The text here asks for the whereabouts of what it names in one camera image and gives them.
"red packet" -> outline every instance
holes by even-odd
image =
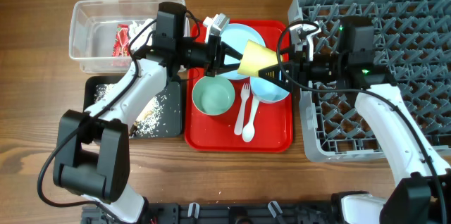
[[[129,56],[128,54],[128,25],[119,24],[116,31],[116,41],[113,47],[113,56]]]

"red object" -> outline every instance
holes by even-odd
[[[276,50],[276,45],[281,32],[285,29],[283,23],[275,20],[231,20],[230,23],[241,23],[254,28],[265,41],[266,47]],[[206,29],[201,26],[199,41],[205,40]],[[197,34],[197,26],[192,28],[191,35]],[[286,36],[282,43],[282,48],[289,44],[289,37]],[[188,78],[196,77],[196,70],[188,71]],[[246,143],[242,135],[233,133],[235,122],[240,110],[240,93],[244,83],[249,82],[249,78],[243,80],[231,80],[235,88],[235,102],[232,107],[222,115],[208,116],[194,106],[192,102],[192,89],[201,77],[187,82],[187,108],[185,119],[185,141],[194,149],[201,151],[243,151],[243,152],[271,152],[277,153],[285,151],[292,142],[292,100],[291,94],[282,101],[274,104],[259,104],[259,109],[255,115],[254,127],[255,136],[251,142]],[[249,121],[252,105],[252,93],[246,102],[245,122]]]
[[[128,41],[128,25],[119,24],[113,48],[113,56],[129,56]]]

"dish rack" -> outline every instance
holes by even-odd
[[[319,21],[315,53],[336,53],[340,18],[372,19],[375,63],[387,65],[404,103],[426,139],[442,156],[451,155],[451,0],[293,0],[294,20]],[[291,41],[298,44],[297,35]],[[333,89],[335,83],[310,82]],[[365,161],[385,157],[364,119],[345,95],[301,91],[299,102],[305,154],[310,161]]]

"white spoon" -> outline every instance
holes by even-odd
[[[245,142],[251,142],[252,138],[255,135],[254,119],[259,107],[259,103],[260,101],[254,96],[252,98],[251,116],[249,117],[249,122],[242,129],[242,138]]]

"wooden floor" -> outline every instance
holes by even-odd
[[[79,0],[0,0],[0,223],[79,223],[80,208],[54,209],[39,200],[37,174],[55,147],[58,121],[81,110],[85,81],[68,57],[68,35]],[[287,23],[292,0],[186,0],[198,17]],[[368,190],[387,197],[394,189],[386,161],[312,163],[304,155],[294,100],[295,140],[283,154],[195,151],[182,136],[130,143],[130,184],[150,202],[205,204],[328,199],[333,192]],[[56,188],[55,201],[79,200]]]

